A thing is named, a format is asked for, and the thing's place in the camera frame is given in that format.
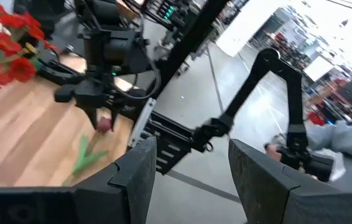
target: wooden table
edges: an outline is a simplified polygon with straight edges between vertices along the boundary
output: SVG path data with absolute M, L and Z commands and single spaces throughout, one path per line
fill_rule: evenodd
M 63 55 L 63 64 L 85 70 L 85 60 Z M 131 84 L 116 80 L 120 88 Z M 71 174 L 82 135 L 91 137 L 94 129 L 75 102 L 56 103 L 57 85 L 41 77 L 29 83 L 14 82 L 0 89 L 0 186 L 60 186 Z M 108 110 L 101 114 L 109 116 Z M 119 116 L 93 151 L 108 151 L 87 168 L 75 184 L 98 172 L 126 152 L 133 122 Z

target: concrete floor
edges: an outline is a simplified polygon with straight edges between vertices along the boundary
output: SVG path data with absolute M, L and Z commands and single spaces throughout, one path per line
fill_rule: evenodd
M 151 55 L 154 54 L 154 44 L 163 34 L 163 28 L 146 22 L 146 38 L 152 41 Z M 189 128 L 221 113 L 248 77 L 257 54 L 249 46 L 234 58 L 224 54 L 215 44 L 211 44 L 208 50 L 210 56 L 203 55 L 190 62 L 189 71 L 168 84 L 155 107 L 156 111 Z M 147 86 L 151 78 L 152 75 L 147 74 L 146 78 L 139 80 L 138 86 Z M 280 78 L 268 74 L 240 109 L 231 138 L 263 151 L 266 141 L 286 129 L 285 90 L 285 83 Z M 215 147 L 213 152 L 193 151 L 172 171 L 190 180 L 157 174 L 147 223 L 242 224 L 246 221 L 242 205 L 236 202 L 237 192 L 228 163 L 228 138 L 214 139 L 212 144 Z

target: gray floor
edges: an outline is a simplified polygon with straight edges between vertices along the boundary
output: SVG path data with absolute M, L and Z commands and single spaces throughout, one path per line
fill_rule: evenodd
M 153 45 L 163 33 L 161 27 L 147 22 L 145 35 Z M 151 55 L 153 45 L 149 47 Z M 211 44 L 208 50 L 217 85 L 210 58 L 203 55 L 190 62 L 191 67 L 186 74 L 174 78 L 168 84 L 155 108 L 189 128 L 221 113 L 248 77 L 248 70 L 257 54 L 249 46 L 245 46 L 234 58 L 225 55 L 215 44 Z M 152 75 L 147 74 L 139 80 L 138 85 L 147 86 L 151 78 Z M 220 93 L 221 104 L 216 88 Z M 286 129 L 286 116 L 285 83 L 275 75 L 268 74 L 240 109 L 231 137 L 262 151 L 262 145 L 266 141 Z M 214 139 L 212 143 L 215 146 L 213 152 L 201 154 L 194 151 L 174 171 L 226 194 L 237 196 L 228 164 L 228 139 Z M 241 224 L 245 221 L 240 203 L 171 176 L 157 174 L 147 223 Z

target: person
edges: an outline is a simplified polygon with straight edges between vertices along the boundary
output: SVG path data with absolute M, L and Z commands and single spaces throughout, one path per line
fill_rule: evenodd
M 309 148 L 312 151 L 330 149 L 343 155 L 345 172 L 336 180 L 329 181 L 333 187 L 346 192 L 352 192 L 352 126 L 344 121 L 324 126 L 306 124 Z M 281 160 L 281 154 L 277 152 L 280 145 L 285 144 L 285 139 L 278 135 L 273 141 L 265 145 L 266 154 L 277 160 Z

